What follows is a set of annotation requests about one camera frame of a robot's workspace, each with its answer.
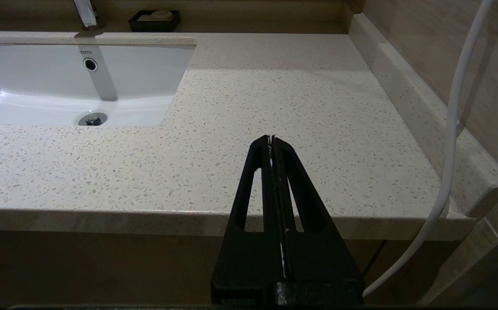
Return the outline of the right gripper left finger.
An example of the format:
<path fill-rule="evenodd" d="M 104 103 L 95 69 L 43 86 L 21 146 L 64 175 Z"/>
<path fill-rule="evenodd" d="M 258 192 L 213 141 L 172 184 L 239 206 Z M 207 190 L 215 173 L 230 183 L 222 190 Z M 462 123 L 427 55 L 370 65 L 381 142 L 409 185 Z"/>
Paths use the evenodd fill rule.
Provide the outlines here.
<path fill-rule="evenodd" d="M 256 170 L 261 171 L 263 231 L 245 224 Z M 277 283 L 284 281 L 280 211 L 271 166 L 271 138 L 261 136 L 249 147 L 223 243 L 211 280 L 215 304 L 267 305 Z"/>

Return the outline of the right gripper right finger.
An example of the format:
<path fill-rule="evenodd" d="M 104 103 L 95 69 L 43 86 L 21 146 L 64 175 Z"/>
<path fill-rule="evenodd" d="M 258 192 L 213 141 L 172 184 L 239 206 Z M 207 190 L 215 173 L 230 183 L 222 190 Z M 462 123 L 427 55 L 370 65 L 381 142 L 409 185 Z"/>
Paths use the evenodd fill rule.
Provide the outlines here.
<path fill-rule="evenodd" d="M 291 145 L 272 139 L 284 279 L 276 305 L 362 305 L 364 280 Z"/>

